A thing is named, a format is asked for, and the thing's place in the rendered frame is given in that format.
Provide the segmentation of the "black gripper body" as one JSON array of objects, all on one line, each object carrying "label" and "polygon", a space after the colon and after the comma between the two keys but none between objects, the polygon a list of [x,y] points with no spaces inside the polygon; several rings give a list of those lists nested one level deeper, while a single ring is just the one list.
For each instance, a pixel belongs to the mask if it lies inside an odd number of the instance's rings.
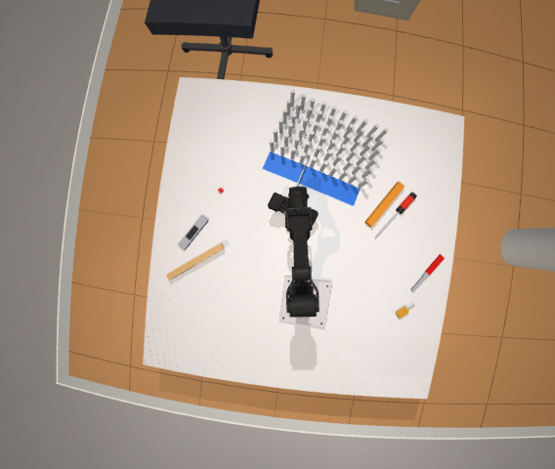
[{"label": "black gripper body", "polygon": [[[269,209],[272,209],[276,212],[278,212],[278,211],[284,212],[285,211],[287,213],[287,208],[291,208],[290,203],[288,203],[287,201],[285,201],[283,199],[284,199],[284,196],[282,194],[274,192],[270,201],[269,201],[269,203],[268,203]],[[313,224],[315,223],[318,216],[319,216],[319,212],[315,209],[312,209],[312,223]]]}]

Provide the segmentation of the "orange flat bar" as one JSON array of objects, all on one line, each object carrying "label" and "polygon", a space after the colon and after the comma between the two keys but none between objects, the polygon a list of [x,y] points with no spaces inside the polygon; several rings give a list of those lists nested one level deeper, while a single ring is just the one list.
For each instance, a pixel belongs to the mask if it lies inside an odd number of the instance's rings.
[{"label": "orange flat bar", "polygon": [[399,193],[405,186],[398,182],[389,191],[388,194],[381,200],[380,204],[373,210],[372,214],[364,221],[370,227],[373,227],[374,223],[381,218],[386,209],[392,204],[392,201],[397,198]]}]

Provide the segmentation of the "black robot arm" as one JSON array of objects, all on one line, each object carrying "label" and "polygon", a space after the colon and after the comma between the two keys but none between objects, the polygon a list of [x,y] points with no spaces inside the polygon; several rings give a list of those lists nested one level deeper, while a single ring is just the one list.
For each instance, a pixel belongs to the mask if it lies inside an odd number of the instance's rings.
[{"label": "black robot arm", "polygon": [[285,213],[285,227],[293,240],[294,267],[286,290],[286,311],[291,317],[316,317],[320,311],[319,292],[309,267],[308,239],[313,230],[312,209],[307,207],[309,197],[305,186],[289,188],[287,202],[291,208]]}]

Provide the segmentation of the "red screwdriver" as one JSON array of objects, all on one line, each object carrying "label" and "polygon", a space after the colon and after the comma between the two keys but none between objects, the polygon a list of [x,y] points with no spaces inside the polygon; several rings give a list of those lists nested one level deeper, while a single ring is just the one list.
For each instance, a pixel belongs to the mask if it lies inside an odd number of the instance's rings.
[{"label": "red screwdriver", "polygon": [[[394,218],[395,218],[399,213],[402,214],[402,213],[407,209],[407,207],[413,203],[413,201],[414,201],[416,198],[417,198],[416,193],[411,192],[411,193],[408,195],[408,197],[406,198],[406,200],[405,200],[404,202],[402,202],[401,205],[396,209],[397,213],[396,213],[396,215],[394,216]],[[393,218],[391,221],[393,221],[394,218]],[[389,221],[389,222],[385,225],[385,227],[386,227],[391,221]],[[384,227],[374,238],[376,238],[376,237],[385,229],[385,227]]]}]

